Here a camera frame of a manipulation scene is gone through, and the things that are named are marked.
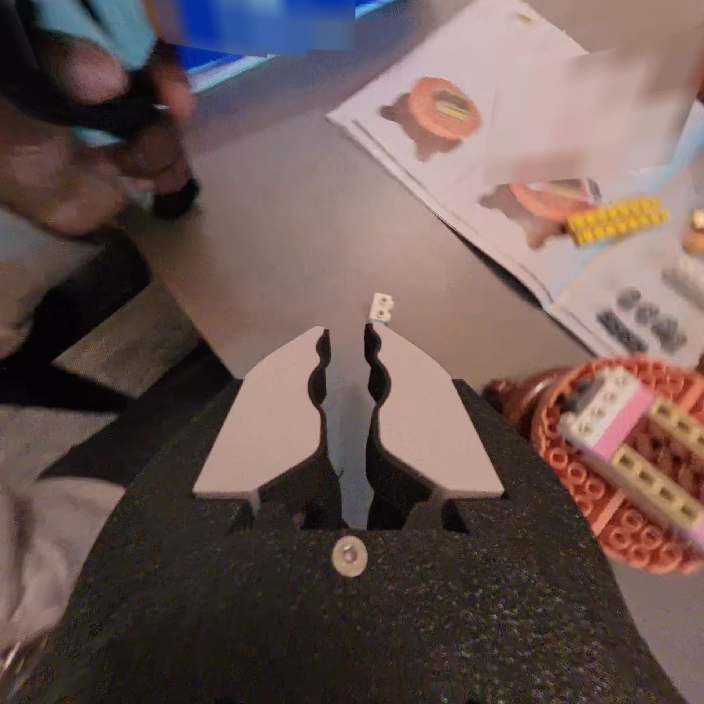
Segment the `brick set instruction booklet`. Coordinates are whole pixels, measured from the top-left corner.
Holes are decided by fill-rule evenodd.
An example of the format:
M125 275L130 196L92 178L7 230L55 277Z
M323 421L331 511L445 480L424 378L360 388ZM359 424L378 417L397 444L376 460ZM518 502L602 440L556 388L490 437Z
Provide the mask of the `brick set instruction booklet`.
M696 61L693 32L650 56L588 55L522 1L473 1L418 48L333 109L342 129L463 240L511 274L596 354L627 353L597 323L611 310L646 354L695 366L703 311L662 279L703 206L703 106L685 122L667 64ZM659 198L659 227L578 247L565 225L590 207ZM687 343L661 348L629 287Z

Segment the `person's left hand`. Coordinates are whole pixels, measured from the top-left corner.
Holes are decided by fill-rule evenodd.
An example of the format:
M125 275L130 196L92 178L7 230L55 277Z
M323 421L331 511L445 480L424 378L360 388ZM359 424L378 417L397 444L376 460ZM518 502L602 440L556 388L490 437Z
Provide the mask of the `person's left hand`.
M134 72L97 44L39 32L1 70L1 205L43 230L81 237L135 191L176 220L199 195L177 124L194 107L177 50L156 40Z

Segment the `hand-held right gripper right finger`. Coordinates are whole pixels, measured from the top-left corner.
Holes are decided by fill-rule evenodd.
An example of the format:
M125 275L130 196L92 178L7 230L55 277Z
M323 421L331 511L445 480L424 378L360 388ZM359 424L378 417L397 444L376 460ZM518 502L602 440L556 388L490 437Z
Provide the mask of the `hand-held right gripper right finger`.
M422 349L381 322L365 328L369 483L399 505L434 498L499 498L505 488L453 379Z

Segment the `brick flowerpot model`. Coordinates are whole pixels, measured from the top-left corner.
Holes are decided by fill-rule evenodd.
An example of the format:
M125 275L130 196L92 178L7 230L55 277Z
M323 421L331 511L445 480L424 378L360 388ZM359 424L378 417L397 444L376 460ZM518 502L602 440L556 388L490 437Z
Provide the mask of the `brick flowerpot model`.
M557 474L607 557L655 575L697 572L703 568L703 549L647 516L558 431L568 397L594 381L597 372L616 367L703 424L703 360L692 370L647 356L597 357L577 367L549 368L521 381L492 380L482 396Z

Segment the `blue plastic bin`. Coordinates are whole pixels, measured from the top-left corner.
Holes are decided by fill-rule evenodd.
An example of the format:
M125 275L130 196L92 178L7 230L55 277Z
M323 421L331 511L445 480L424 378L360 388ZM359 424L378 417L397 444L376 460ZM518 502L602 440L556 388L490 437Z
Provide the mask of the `blue plastic bin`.
M191 92L199 95L228 80L263 66L279 56L240 56L219 54L195 48L180 48L181 63L186 70Z

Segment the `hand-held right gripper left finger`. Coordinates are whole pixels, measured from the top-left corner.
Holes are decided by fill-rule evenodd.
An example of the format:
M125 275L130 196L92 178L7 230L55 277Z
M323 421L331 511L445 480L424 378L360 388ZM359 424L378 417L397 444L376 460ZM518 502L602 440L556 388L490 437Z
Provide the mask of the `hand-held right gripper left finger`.
M330 333L312 327L243 378L193 485L203 499L308 503L329 475L327 395Z

